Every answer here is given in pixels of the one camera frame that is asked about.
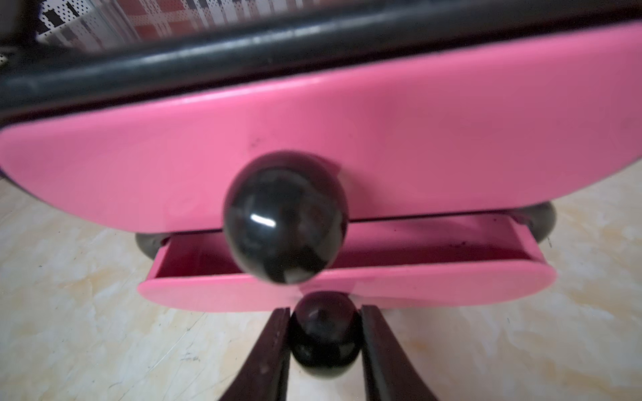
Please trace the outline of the black drawer cabinet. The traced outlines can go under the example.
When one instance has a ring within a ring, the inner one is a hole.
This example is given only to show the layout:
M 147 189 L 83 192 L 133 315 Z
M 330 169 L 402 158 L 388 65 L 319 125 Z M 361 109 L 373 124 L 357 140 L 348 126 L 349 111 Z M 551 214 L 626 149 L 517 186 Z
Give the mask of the black drawer cabinet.
M 638 1 L 353 1 L 96 53 L 18 45 L 1 70 L 1 134 L 25 123 L 636 21 Z

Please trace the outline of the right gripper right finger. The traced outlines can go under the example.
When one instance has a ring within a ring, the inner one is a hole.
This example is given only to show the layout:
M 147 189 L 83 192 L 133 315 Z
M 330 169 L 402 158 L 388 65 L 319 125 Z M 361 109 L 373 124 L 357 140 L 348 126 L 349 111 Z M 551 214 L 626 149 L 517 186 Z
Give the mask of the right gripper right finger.
M 364 385 L 368 400 L 436 400 L 376 306 L 360 310 Z

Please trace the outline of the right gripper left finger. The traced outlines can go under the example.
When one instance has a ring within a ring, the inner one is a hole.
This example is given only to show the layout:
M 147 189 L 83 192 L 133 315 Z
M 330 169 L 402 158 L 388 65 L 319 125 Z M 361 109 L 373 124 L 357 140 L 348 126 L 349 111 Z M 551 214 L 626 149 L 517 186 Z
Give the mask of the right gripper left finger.
M 290 364 L 289 321 L 288 307 L 272 312 L 238 375 L 220 397 L 220 401 L 287 399 Z

